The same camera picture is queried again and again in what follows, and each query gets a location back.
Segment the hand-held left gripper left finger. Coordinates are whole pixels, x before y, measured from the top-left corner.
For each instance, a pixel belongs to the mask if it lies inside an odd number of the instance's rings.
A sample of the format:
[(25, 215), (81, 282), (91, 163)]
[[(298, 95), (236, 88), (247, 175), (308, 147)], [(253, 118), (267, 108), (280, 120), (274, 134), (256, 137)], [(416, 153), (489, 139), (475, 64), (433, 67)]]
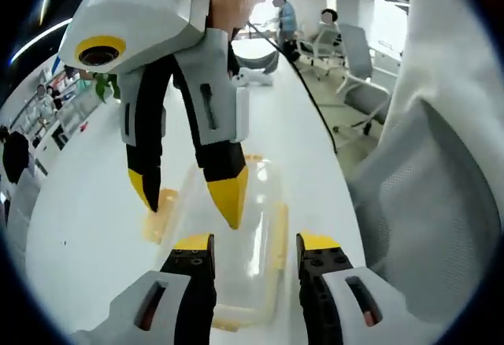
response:
[(149, 271), (109, 305), (92, 330), (71, 335), (74, 344), (208, 344), (217, 303), (214, 236), (180, 240), (160, 270)]

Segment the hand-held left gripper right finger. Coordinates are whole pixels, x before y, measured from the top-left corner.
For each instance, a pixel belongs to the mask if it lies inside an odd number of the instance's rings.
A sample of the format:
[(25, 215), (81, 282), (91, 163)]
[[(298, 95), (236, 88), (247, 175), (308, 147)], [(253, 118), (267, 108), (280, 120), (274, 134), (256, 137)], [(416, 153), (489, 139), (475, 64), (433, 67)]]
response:
[(404, 298), (329, 236), (296, 235), (299, 301), (309, 344), (408, 344)]

